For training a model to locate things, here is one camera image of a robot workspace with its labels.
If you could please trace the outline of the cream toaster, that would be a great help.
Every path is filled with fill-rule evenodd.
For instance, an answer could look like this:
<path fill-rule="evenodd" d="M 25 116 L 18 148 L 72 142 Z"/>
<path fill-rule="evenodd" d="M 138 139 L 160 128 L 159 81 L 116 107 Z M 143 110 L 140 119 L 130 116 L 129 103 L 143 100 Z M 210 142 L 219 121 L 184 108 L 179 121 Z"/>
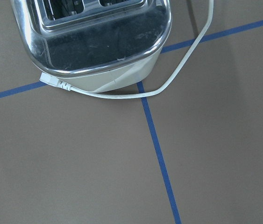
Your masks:
<path fill-rule="evenodd" d="M 100 93 L 145 79 L 172 25 L 167 0 L 13 0 L 23 46 L 43 73 Z"/>

